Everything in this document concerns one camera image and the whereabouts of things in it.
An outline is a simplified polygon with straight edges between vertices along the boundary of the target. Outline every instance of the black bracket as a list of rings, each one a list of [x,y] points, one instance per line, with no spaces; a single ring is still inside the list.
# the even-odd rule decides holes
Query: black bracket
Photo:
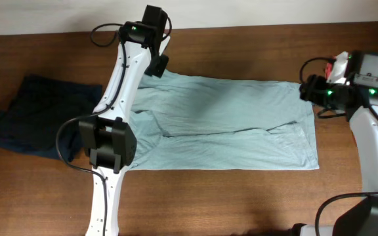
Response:
[[[309,76],[307,82],[300,86],[300,99],[311,101],[324,108],[344,110],[347,121],[360,106],[368,108],[371,99],[374,98],[378,98],[378,88],[355,84],[329,84],[326,83],[325,77],[319,75]]]
[[[378,197],[366,197],[335,222],[334,236],[378,235]]]
[[[111,168],[118,174],[125,165],[132,163],[137,150],[137,139],[130,126],[122,122],[121,118],[111,121],[89,117],[79,121],[79,131],[90,164],[95,168]]]
[[[161,8],[147,5],[141,22],[126,22],[119,28],[122,43],[130,41],[150,49],[151,62],[146,75],[161,77],[169,61],[166,55],[159,55],[167,18],[167,13]]]

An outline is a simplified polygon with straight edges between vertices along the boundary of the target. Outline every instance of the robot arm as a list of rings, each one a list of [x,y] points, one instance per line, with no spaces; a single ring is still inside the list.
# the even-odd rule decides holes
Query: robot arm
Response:
[[[378,54],[343,52],[332,62],[327,78],[311,75],[301,85],[301,98],[345,112],[358,146],[363,193],[339,195],[326,201],[319,208],[316,225],[304,226],[301,236],[378,235]],[[318,227],[324,207],[345,197],[365,199],[334,226]]]
[[[95,107],[98,116],[79,121],[79,131],[94,176],[93,205],[86,236],[117,236],[121,185],[133,161],[137,140],[128,122],[137,88],[144,74],[161,77],[168,62],[163,55],[170,37],[163,37],[168,16],[147,6],[141,22],[119,28],[117,60],[106,91]]]

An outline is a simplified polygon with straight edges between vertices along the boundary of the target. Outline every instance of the wire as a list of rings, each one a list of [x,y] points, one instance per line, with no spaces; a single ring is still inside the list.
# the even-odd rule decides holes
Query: wire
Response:
[[[162,41],[164,41],[168,36],[170,36],[171,30],[172,30],[170,17],[167,17],[167,21],[169,22],[169,31],[163,37]]]
[[[305,81],[303,80],[303,70],[304,68],[307,66],[308,63],[312,62],[312,61],[315,61],[315,60],[325,60],[329,63],[334,63],[336,61],[336,59],[333,59],[333,58],[324,58],[324,57],[317,57],[317,58],[312,58],[312,59],[309,59],[307,60],[303,66],[301,66],[301,69],[300,69],[300,82],[303,84],[305,83]]]
[[[376,120],[378,121],[378,114],[377,112],[375,112],[375,110],[372,108],[372,106],[370,105],[368,107],[368,109],[370,110],[371,114],[374,115],[374,117],[376,118]],[[336,200],[339,200],[339,199],[346,199],[346,198],[350,198],[350,197],[378,197],[378,192],[363,192],[363,193],[346,193],[346,194],[341,194],[341,195],[338,195],[338,196],[334,196],[328,200],[326,200],[318,209],[317,213],[316,213],[316,218],[314,220],[314,230],[316,232],[316,236],[320,236],[320,232],[319,232],[319,221],[320,221],[320,216],[322,215],[322,212],[323,212],[323,209],[331,204],[332,202],[336,201]]]
[[[94,34],[95,34],[95,32],[96,32],[98,29],[103,28],[103,27],[106,27],[106,26],[122,26],[122,25],[123,25],[123,24],[118,24],[118,23],[106,23],[106,24],[101,24],[101,25],[97,26],[97,27],[94,28],[94,29],[91,31],[91,33],[90,33],[90,40],[91,40],[91,42],[92,42],[94,45],[98,46],[98,47],[109,47],[110,45],[112,45],[112,43],[115,42],[116,37],[118,36],[117,31],[115,31],[115,34],[113,35],[112,40],[111,40],[109,43],[105,44],[105,45],[101,45],[101,44],[99,44],[99,43],[96,43],[96,41],[95,41],[95,39],[94,39]]]
[[[354,75],[355,75],[355,72],[349,73],[349,75],[345,79],[344,85],[346,85],[348,82],[350,82],[350,80],[354,77]]]
[[[68,167],[71,167],[73,169],[76,169],[76,170],[80,170],[80,171],[83,171],[83,172],[86,172],[86,173],[90,173],[90,174],[94,174],[95,176],[98,176],[101,180],[102,180],[102,183],[103,183],[103,194],[104,194],[104,221],[103,221],[103,236],[105,236],[105,232],[106,232],[106,220],[107,220],[107,216],[108,216],[108,195],[107,195],[107,187],[106,187],[106,179],[103,177],[103,175],[93,171],[93,170],[90,170],[90,169],[86,169],[86,168],[81,168],[81,167],[77,167],[71,163],[69,163],[67,160],[65,160],[65,158],[62,156],[62,153],[60,152],[60,148],[59,148],[59,140],[60,140],[60,137],[62,135],[62,133],[64,132],[65,128],[74,123],[74,122],[77,122],[81,119],[86,119],[86,118],[89,118],[89,117],[95,117],[97,115],[101,115],[103,114],[104,112],[108,111],[109,109],[112,108],[114,102],[116,101],[118,95],[119,95],[119,91],[121,90],[121,87],[122,87],[122,84],[123,84],[123,79],[125,78],[125,71],[126,71],[126,68],[127,68],[127,55],[126,55],[126,49],[125,49],[125,43],[121,43],[121,37],[119,35],[118,32],[115,32],[116,36],[114,38],[118,38],[119,39],[119,43],[121,44],[121,48],[122,48],[122,53],[123,53],[123,63],[122,63],[122,74],[121,74],[121,78],[120,78],[120,81],[119,81],[119,85],[117,87],[117,90],[116,90],[116,93],[112,99],[112,101],[106,105],[106,108],[104,108],[102,111],[99,111],[99,112],[96,112],[96,113],[93,113],[91,115],[82,115],[82,116],[79,116],[79,117],[75,117],[75,118],[72,118],[70,119],[69,121],[66,121],[65,123],[63,123],[59,129],[58,129],[58,132],[56,133],[56,139],[55,139],[55,146],[56,146],[56,152],[58,153],[58,156],[59,156],[59,159],[61,161],[63,161],[65,163],[65,165],[67,165]]]
[[[332,109],[329,109],[329,108],[324,108],[322,111],[319,111],[316,116],[319,118],[319,119],[330,119],[330,118],[335,118],[335,117],[342,117],[342,116],[347,116],[346,113],[337,113],[335,115],[322,115],[328,111],[332,111]]]

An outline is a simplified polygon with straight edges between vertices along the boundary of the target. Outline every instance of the wooden table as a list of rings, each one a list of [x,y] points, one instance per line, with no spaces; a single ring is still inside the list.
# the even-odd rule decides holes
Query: wooden table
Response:
[[[100,40],[110,36],[102,33]],[[378,51],[378,22],[180,29],[166,51],[167,69],[298,82],[305,60],[353,49]],[[0,36],[0,109],[7,108],[26,73],[105,86],[116,54],[116,47],[93,46],[88,33]],[[320,73],[323,66],[316,62],[305,74]],[[121,235],[230,235],[313,224],[327,198],[361,188],[358,152],[345,119],[317,120],[316,132],[320,170],[128,172]],[[83,154],[76,160],[85,167],[88,162]],[[84,235],[92,192],[88,174],[0,149],[0,235]],[[333,224],[357,201],[333,203],[321,224]]]

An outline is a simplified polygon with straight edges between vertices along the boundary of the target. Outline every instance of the folded shirt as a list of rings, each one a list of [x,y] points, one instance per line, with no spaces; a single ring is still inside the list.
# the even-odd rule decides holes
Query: folded shirt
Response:
[[[0,112],[0,148],[58,158],[54,141],[61,124],[91,114],[101,96],[101,85],[25,77],[8,110]],[[81,147],[77,124],[68,126],[60,149],[71,161]]]

